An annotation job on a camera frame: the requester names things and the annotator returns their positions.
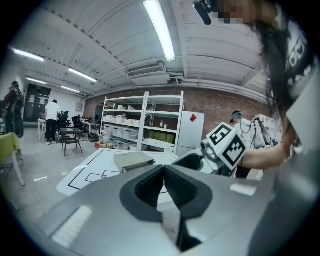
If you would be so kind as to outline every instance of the desk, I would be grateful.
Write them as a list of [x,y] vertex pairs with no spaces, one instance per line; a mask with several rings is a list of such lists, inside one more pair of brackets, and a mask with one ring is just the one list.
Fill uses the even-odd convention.
[[41,134],[40,134],[40,124],[42,124],[42,128],[41,130],[43,131],[46,131],[46,120],[43,120],[43,119],[39,119],[38,120],[38,133],[39,133],[39,141],[41,141]]
[[17,156],[16,156],[16,150],[19,150],[19,149],[20,149],[19,139],[13,132],[10,132],[5,135],[0,135],[0,164],[2,164],[7,159],[7,157],[11,156],[14,170],[19,178],[21,185],[24,186],[26,183],[22,178],[19,164],[17,161]]
[[90,122],[86,122],[86,121],[80,121],[81,123],[83,123],[86,126],[89,126],[89,134],[91,134],[91,126],[98,126],[99,124],[96,123],[90,123]]
[[[79,166],[74,168],[73,171],[58,184],[56,189],[67,196],[71,196],[92,182],[119,175],[121,171],[114,163],[114,155],[123,153],[128,153],[128,151],[108,148],[98,149]],[[169,152],[144,153],[153,158],[157,165],[171,165],[178,159],[177,155]],[[165,186],[163,186],[159,195],[158,204],[171,201],[172,198]]]
[[[82,151],[82,147],[80,145],[80,135],[82,135],[82,130],[77,129],[77,128],[61,128],[61,135],[62,135],[62,150],[64,149],[64,156],[66,156],[66,148],[67,148],[67,144],[75,144],[76,147],[79,147],[81,149],[81,153],[83,153]],[[74,138],[66,138],[65,135],[69,135],[69,134],[73,134]]]

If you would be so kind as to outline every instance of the ceiling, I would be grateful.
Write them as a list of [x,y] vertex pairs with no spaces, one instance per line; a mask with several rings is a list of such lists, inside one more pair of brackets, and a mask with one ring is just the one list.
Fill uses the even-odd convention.
[[[44,1],[10,46],[44,57],[45,62],[22,57],[28,77],[76,89],[84,97],[141,87],[127,73],[159,61],[171,79],[156,82],[147,77],[144,86],[174,85],[178,80],[172,77],[179,77],[179,85],[211,81],[264,93],[267,78],[259,68],[260,44],[248,27],[217,20],[204,25],[193,0],[160,4],[175,61],[166,61],[142,0]],[[98,82],[91,84],[68,68]]]

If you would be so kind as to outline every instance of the doorway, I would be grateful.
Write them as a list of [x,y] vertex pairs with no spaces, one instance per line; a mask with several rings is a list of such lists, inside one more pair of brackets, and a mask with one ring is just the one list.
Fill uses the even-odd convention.
[[24,104],[23,120],[25,122],[37,123],[38,119],[44,117],[50,92],[51,89],[49,88],[34,84],[29,85]]

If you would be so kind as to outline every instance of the brick wall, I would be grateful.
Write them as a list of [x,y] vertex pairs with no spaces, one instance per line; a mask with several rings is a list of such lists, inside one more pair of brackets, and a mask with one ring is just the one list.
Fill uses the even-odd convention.
[[[245,119],[251,120],[255,115],[263,114],[269,116],[268,107],[255,100],[225,93],[217,90],[196,89],[196,88],[166,88],[162,90],[149,89],[150,95],[179,95],[184,91],[184,110],[205,114],[202,136],[211,132],[221,122],[229,124],[233,111],[242,111]],[[143,96],[144,90],[125,91],[108,94],[108,98]],[[94,117],[95,107],[105,101],[105,95],[87,99],[83,115]]]

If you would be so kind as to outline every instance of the gray floor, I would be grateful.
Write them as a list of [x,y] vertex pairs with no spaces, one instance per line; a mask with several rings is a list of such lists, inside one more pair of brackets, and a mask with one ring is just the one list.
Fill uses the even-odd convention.
[[36,223],[43,214],[66,197],[57,191],[57,185],[96,151],[93,142],[82,141],[80,144],[83,153],[79,147],[71,144],[67,145],[65,156],[61,144],[46,145],[43,136],[39,141],[37,128],[24,130],[24,136],[20,140],[24,164],[20,170],[25,186],[21,186],[15,171],[9,172],[5,168],[1,175],[6,189],[20,207],[19,214]]

